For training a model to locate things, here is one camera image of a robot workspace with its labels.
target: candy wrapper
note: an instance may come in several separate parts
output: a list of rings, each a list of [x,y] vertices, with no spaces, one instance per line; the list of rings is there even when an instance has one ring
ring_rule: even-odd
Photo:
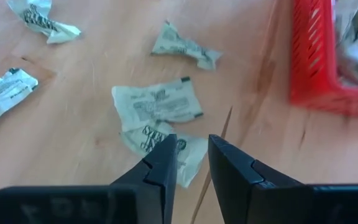
[[[173,128],[160,121],[150,121],[144,127],[121,133],[121,139],[136,154],[145,157],[157,143],[169,134],[175,134]],[[187,188],[198,173],[201,162],[208,149],[208,140],[177,134],[178,175],[177,184]]]
[[[221,52],[206,49],[192,40],[180,37],[176,27],[168,21],[165,21],[152,53],[187,55],[197,59],[197,66],[205,70],[215,70],[216,61],[222,55]]]
[[[338,0],[335,13],[338,71],[345,84],[358,85],[358,0]]]
[[[11,68],[0,78],[0,116],[24,100],[38,80],[18,68]]]
[[[41,32],[48,37],[47,44],[58,44],[73,40],[81,31],[48,18],[51,0],[7,0],[9,7],[34,32]]]
[[[114,86],[111,93],[123,131],[150,120],[184,123],[203,115],[190,77],[148,87]]]

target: crumpled paper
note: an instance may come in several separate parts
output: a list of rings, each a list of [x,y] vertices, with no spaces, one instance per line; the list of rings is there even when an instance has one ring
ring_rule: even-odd
[[[180,37],[177,28],[168,21],[165,21],[152,53],[187,55],[197,59],[197,66],[205,70],[215,70],[216,61],[222,56],[221,52],[201,47],[192,40]]]
[[[144,127],[120,133],[124,144],[142,157],[151,152],[155,145],[162,142],[169,134],[177,134],[178,138],[177,184],[188,188],[200,170],[208,150],[207,139],[176,133],[173,127],[162,121],[150,121]]]
[[[38,80],[19,68],[10,68],[0,78],[0,116],[29,96]]]
[[[48,37],[47,44],[59,44],[79,36],[81,31],[75,27],[50,20],[48,14],[52,0],[7,0],[9,7],[34,32]]]
[[[344,84],[358,85],[358,0],[335,5],[337,66]]]

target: crumpled wrapper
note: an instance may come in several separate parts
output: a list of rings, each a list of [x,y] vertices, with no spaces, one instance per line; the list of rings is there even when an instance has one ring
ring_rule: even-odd
[[[120,133],[124,144],[142,157],[151,152],[155,145],[163,141],[169,134],[177,134],[178,138],[177,184],[188,188],[200,170],[208,150],[207,139],[176,133],[168,123],[161,121],[150,121],[144,127]]]
[[[152,53],[190,56],[197,59],[199,68],[205,70],[215,70],[216,61],[222,56],[221,52],[201,47],[192,40],[182,38],[177,28],[168,21],[165,21]]]
[[[358,0],[338,0],[335,12],[338,71],[345,83],[358,85]]]
[[[50,20],[51,0],[7,0],[9,7],[28,28],[48,37],[47,44],[59,44],[75,39],[81,31],[75,27]]]

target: table surface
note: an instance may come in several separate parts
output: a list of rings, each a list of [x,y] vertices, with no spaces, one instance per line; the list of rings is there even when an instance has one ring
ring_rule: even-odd
[[[307,183],[358,182],[358,118],[288,105],[291,0],[55,0],[50,18],[80,38],[47,45],[0,0],[0,76],[24,67],[40,88],[0,118],[0,188],[108,184],[139,162],[119,139],[114,85],[190,76],[204,116],[180,131],[220,134]],[[224,52],[215,72],[194,60],[149,55],[165,19]],[[208,158],[177,187],[172,223],[222,223]]]

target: wood grain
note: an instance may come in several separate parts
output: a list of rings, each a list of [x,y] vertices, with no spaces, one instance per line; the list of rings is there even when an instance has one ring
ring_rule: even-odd
[[[239,95],[226,139],[301,182],[358,183],[358,118],[288,104],[292,3],[278,2],[262,51],[273,69],[264,66],[253,74],[264,81],[256,85],[259,91]],[[224,223],[212,183],[195,223]]]
[[[14,66],[40,80],[37,91],[0,118],[0,188],[111,183],[140,160],[119,139],[111,87],[185,76],[204,116],[174,124],[177,130],[220,134],[232,108],[226,139],[250,155],[302,182],[358,182],[358,118],[288,104],[291,5],[55,0],[50,17],[83,34],[47,45],[0,0],[0,76]],[[200,70],[190,58],[150,56],[165,19],[182,36],[224,52],[217,71]],[[177,187],[173,223],[223,223],[206,182],[208,166],[205,157],[189,188]]]
[[[0,76],[23,67],[40,88],[0,118],[0,188],[109,184],[140,158],[119,139],[114,85],[147,86],[190,76],[204,116],[179,131],[219,134],[241,92],[252,93],[273,0],[54,0],[50,18],[80,38],[47,45],[0,0]],[[190,58],[150,56],[165,19],[184,37],[224,52],[216,72]],[[190,223],[208,158],[188,189],[177,187],[173,223]]]

